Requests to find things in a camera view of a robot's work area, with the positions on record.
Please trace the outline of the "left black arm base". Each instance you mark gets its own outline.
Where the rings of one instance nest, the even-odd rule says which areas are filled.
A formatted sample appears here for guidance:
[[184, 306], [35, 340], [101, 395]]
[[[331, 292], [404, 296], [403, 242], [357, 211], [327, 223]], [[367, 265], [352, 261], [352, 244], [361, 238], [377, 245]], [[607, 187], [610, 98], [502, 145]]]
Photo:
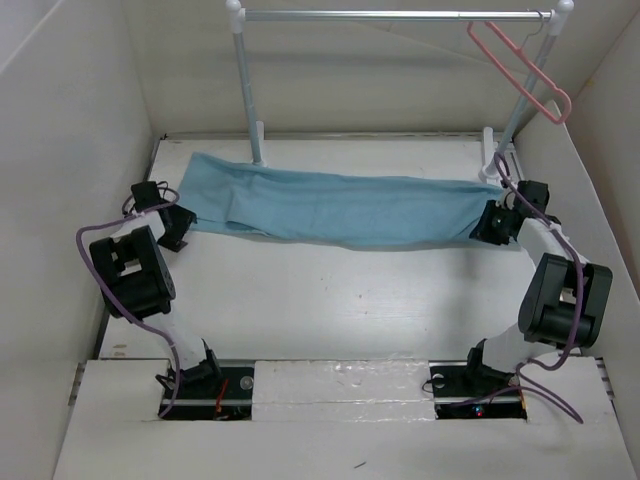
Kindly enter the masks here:
[[255, 365], [253, 363], [223, 363], [222, 379], [214, 386], [190, 385], [182, 381], [174, 403], [173, 383], [168, 375], [157, 375], [163, 388], [158, 414], [167, 421], [244, 421], [252, 417]]

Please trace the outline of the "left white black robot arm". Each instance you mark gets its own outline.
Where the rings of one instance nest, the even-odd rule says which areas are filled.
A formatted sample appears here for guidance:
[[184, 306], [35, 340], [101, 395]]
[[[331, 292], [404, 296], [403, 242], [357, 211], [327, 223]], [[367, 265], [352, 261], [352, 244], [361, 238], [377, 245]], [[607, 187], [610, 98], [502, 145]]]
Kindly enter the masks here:
[[144, 181], [131, 186], [123, 208], [123, 221], [110, 236], [95, 240], [87, 253], [101, 285], [110, 314], [125, 309], [150, 332], [158, 331], [172, 359], [167, 374], [158, 377], [167, 388], [180, 379], [181, 397], [212, 396], [223, 373], [206, 341], [182, 322], [172, 302], [176, 287], [163, 252], [178, 253], [184, 236], [196, 223], [196, 214], [166, 194], [175, 192], [164, 182]]

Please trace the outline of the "light blue trousers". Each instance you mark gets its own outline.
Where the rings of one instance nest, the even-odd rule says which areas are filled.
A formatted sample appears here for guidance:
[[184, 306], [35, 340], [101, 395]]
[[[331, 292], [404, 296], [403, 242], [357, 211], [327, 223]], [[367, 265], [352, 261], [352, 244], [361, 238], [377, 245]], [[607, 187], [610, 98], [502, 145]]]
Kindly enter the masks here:
[[470, 181], [278, 170], [203, 153], [178, 192], [200, 232], [362, 249], [466, 242], [502, 195]]

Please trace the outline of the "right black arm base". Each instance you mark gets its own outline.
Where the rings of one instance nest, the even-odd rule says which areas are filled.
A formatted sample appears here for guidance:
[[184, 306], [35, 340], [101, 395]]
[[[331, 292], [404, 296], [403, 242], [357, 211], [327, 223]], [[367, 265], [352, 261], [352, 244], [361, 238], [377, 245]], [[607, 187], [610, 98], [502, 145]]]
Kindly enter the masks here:
[[464, 362], [430, 363], [422, 390], [432, 397], [437, 420], [527, 419], [509, 376], [471, 376]]

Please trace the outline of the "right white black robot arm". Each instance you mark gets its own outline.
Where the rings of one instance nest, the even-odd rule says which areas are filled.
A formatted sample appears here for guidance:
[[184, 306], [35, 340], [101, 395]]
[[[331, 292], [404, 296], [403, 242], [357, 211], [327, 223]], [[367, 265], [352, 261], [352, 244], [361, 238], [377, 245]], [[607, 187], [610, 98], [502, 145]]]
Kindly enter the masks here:
[[462, 381], [476, 394], [506, 385], [518, 365], [546, 353], [592, 347], [613, 281], [611, 269], [578, 254], [557, 218], [546, 214], [546, 184], [521, 181], [510, 192], [511, 205], [486, 203], [470, 238], [497, 246], [515, 242], [536, 269], [517, 322], [469, 351]]

